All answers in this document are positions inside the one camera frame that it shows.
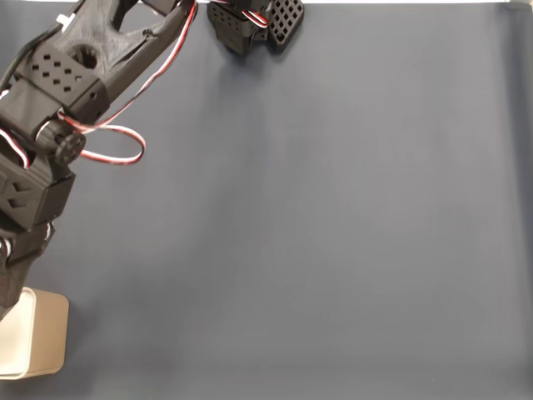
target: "ventilation holes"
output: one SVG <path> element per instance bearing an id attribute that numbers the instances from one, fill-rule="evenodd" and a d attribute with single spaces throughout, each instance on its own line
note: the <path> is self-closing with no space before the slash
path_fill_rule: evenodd
<path id="1" fill-rule="evenodd" d="M 31 190 L 32 187 L 26 182 L 14 182 L 13 189 L 15 189 L 15 192 L 19 193 L 19 192 L 27 192 L 28 190 Z"/>
<path id="2" fill-rule="evenodd" d="M 7 200 L 11 208 L 24 208 L 26 207 L 26 203 L 23 200 L 19 200 L 17 198 L 10 198 Z"/>

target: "red and white wire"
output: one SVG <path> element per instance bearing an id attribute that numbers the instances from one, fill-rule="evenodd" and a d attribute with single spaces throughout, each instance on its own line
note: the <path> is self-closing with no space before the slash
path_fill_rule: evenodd
<path id="1" fill-rule="evenodd" d="M 4 138 L 9 147 L 12 148 L 13 151 L 20 157 L 22 161 L 22 168 L 29 169 L 30 158 L 27 156 L 26 152 L 22 149 L 20 144 L 18 144 L 17 141 L 13 139 L 9 133 L 3 131 L 2 129 L 0 129 L 0 136 Z"/>
<path id="2" fill-rule="evenodd" d="M 194 19 L 194 14 L 196 12 L 197 2 L 195 1 L 192 5 L 191 11 L 189 12 L 189 15 L 187 17 L 187 20 L 185 21 L 185 25 L 183 25 L 182 32 L 180 33 L 179 38 L 176 40 L 176 44 L 174 45 L 174 48 L 172 49 L 171 53 L 169 54 L 167 60 L 161 65 L 161 67 L 151 75 L 148 80 L 146 80 L 141 88 L 137 91 L 137 93 L 118 111 L 116 111 L 111 117 L 106 118 L 105 120 L 98 122 L 94 125 L 86 125 L 83 123 L 80 123 L 73 118 L 70 118 L 69 116 L 65 115 L 64 112 L 58 112 L 57 116 L 59 119 L 62 119 L 72 127 L 76 128 L 81 134 L 87 135 L 88 133 L 94 132 L 98 129 L 108 130 L 108 131 L 114 131 L 123 133 L 130 138 L 135 139 L 140 145 L 141 145 L 141 151 L 133 157 L 112 157 L 112 156 L 106 156 L 103 154 L 99 154 L 97 152 L 90 152 L 88 150 L 82 151 L 82 157 L 91 159 L 93 161 L 99 161 L 101 163 L 108 163 L 108 164 L 117 164 L 117 165 L 127 165 L 127 164 L 134 164 L 138 162 L 146 150 L 147 143 L 144 140 L 144 137 L 141 136 L 138 132 L 134 131 L 133 129 L 129 127 L 122 127 L 120 125 L 110 125 L 110 123 L 117 118 L 120 114 L 122 114 L 128 107 L 130 107 L 135 100 L 141 96 L 149 87 L 152 85 L 152 83 L 159 78 L 174 62 L 174 60 L 177 57 L 177 54 L 180 52 L 183 43 L 185 42 L 185 39 L 187 37 L 187 33 L 189 31 L 189 27 L 192 24 L 192 20 Z"/>
<path id="3" fill-rule="evenodd" d="M 215 2 L 215 3 L 222 3 L 222 4 L 231 4 L 232 3 L 232 2 L 228 2 L 227 0 L 212 0 L 212 1 Z M 250 21 L 255 23 L 261 29 L 264 29 L 264 28 L 268 27 L 267 19 L 264 18 L 258 12 L 244 10 L 244 11 L 242 11 L 242 15 L 244 15 Z"/>

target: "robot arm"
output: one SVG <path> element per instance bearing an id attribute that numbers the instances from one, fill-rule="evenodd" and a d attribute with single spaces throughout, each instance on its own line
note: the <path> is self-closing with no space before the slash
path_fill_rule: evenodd
<path id="1" fill-rule="evenodd" d="M 196 0 L 152 0 L 145 3 L 164 21 L 120 33 L 136 2 L 79 2 L 63 17 L 64 32 L 53 38 L 58 25 L 29 43 L 0 81 L 0 321 L 53 237 L 52 222 L 74 184 L 68 164 L 85 145 L 82 133 L 172 42 L 178 38 L 181 46 L 197 11 Z M 12 75 L 16 82 L 8 86 Z"/>

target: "gray fabric backdrop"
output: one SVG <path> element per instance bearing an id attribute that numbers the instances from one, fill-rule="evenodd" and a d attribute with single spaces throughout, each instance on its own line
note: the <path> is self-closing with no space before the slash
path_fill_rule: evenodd
<path id="1" fill-rule="evenodd" d="M 1 2 L 0 64 L 66 9 Z M 309 6 L 239 61 L 203 8 L 121 118 L 146 157 L 77 162 L 31 272 L 71 301 L 64 369 L 0 398 L 531 398 L 531 22 Z"/>

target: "gray cloth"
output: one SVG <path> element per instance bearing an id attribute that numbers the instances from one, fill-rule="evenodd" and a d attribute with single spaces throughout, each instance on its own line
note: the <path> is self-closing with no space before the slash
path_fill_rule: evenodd
<path id="1" fill-rule="evenodd" d="M 66 10 L 0 3 L 2 66 Z M 28 279 L 71 301 L 64 369 L 0 398 L 531 398 L 532 26 L 308 6 L 284 55 L 239 61 L 203 7 L 120 118 L 146 157 L 75 163 Z"/>

